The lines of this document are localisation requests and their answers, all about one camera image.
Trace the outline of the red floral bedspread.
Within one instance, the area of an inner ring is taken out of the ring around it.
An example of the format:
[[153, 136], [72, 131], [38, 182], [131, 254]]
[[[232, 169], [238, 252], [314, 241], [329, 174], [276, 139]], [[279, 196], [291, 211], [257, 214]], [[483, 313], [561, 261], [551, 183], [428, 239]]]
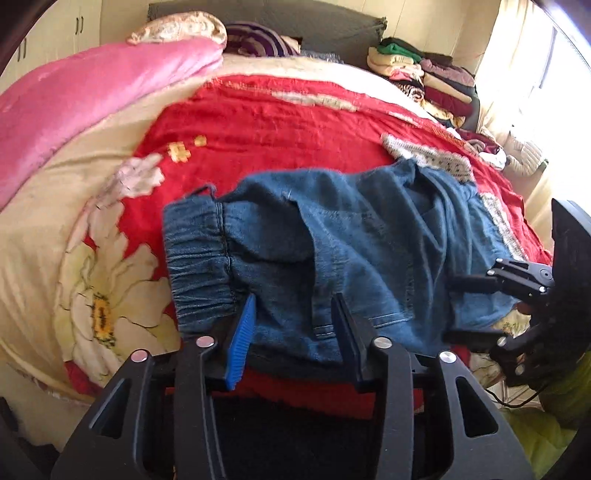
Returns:
[[94, 396], [134, 350], [174, 351], [256, 295], [240, 392], [366, 417], [335, 379], [332, 295], [420, 353], [514, 302], [447, 279], [548, 264], [511, 184], [452, 134], [338, 85], [231, 76], [167, 106], [84, 204], [58, 276], [68, 379]]

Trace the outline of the floral satin pillow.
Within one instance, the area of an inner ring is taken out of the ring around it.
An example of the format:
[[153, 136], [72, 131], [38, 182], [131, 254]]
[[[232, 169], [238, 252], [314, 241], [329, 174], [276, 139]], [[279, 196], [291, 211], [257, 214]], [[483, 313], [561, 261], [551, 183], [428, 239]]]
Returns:
[[170, 43], [206, 38], [224, 47], [228, 42], [225, 26], [204, 11], [174, 13], [147, 22], [126, 38], [130, 45]]

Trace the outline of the cream bed sheet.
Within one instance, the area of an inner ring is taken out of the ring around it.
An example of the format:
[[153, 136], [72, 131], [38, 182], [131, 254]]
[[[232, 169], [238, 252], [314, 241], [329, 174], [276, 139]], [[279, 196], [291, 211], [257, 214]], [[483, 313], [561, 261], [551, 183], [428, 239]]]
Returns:
[[396, 86], [346, 65], [228, 55], [58, 150], [1, 214], [1, 357], [88, 402], [137, 348], [175, 349], [162, 208], [266, 170], [386, 165], [384, 133], [435, 144]]

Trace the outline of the blue denim lace-trimmed pants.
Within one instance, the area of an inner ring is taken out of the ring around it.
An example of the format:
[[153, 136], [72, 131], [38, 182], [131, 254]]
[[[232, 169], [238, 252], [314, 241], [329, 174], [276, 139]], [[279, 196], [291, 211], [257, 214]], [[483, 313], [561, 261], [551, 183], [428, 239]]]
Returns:
[[482, 193], [461, 154], [383, 139], [393, 163], [362, 173], [304, 169], [246, 177], [163, 211], [165, 260], [178, 327], [195, 335], [256, 295], [250, 358], [294, 372], [341, 360], [331, 301], [408, 350], [433, 355], [446, 329], [486, 328], [514, 300], [453, 294], [454, 276], [526, 253], [501, 203]]

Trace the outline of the pile of folded clothes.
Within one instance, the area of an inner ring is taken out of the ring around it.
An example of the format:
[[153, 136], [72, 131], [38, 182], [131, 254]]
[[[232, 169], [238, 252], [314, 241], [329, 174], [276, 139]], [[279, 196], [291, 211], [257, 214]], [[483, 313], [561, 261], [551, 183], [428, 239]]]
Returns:
[[477, 130], [481, 104], [475, 75], [451, 56], [387, 37], [368, 49], [367, 65], [443, 126]]

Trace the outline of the grey padded headboard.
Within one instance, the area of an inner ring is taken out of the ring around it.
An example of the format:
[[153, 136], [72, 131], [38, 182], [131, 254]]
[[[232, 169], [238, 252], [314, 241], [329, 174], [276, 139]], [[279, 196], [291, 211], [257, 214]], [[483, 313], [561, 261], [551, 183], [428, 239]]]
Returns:
[[335, 54], [346, 64], [366, 68], [370, 47], [380, 43], [387, 29], [385, 17], [373, 17], [321, 1], [166, 1], [150, 3], [147, 19], [174, 13], [204, 11], [225, 25], [254, 22], [276, 33], [300, 38], [304, 51]]

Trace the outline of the white wardrobe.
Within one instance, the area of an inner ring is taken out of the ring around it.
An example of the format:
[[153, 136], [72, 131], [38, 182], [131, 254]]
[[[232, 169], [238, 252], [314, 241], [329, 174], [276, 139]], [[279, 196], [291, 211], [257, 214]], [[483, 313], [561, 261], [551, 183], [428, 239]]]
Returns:
[[56, 1], [20, 42], [1, 74], [1, 92], [45, 65], [100, 44], [100, 0]]

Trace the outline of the pink quilt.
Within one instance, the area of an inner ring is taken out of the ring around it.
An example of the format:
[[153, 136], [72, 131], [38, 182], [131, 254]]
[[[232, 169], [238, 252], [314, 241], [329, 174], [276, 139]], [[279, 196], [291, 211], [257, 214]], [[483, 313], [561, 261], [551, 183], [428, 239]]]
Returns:
[[204, 37], [112, 43], [21, 77], [1, 94], [1, 205], [73, 137], [148, 94], [214, 70], [222, 50]]

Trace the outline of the purple striped pillow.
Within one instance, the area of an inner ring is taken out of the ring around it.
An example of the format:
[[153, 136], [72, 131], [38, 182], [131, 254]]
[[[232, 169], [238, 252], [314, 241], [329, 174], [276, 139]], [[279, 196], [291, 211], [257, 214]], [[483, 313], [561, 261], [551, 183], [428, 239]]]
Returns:
[[253, 22], [233, 22], [225, 25], [228, 42], [225, 52], [245, 57], [281, 58], [300, 56], [301, 52], [280, 34]]

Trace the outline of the white padded jacket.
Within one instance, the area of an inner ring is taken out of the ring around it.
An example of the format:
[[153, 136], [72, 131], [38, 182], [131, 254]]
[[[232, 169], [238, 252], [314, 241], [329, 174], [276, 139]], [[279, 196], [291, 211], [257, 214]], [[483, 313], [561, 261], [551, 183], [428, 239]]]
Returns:
[[513, 130], [509, 131], [503, 150], [506, 154], [504, 172], [511, 175], [530, 177], [539, 169], [544, 170], [548, 164], [541, 149], [516, 136]]

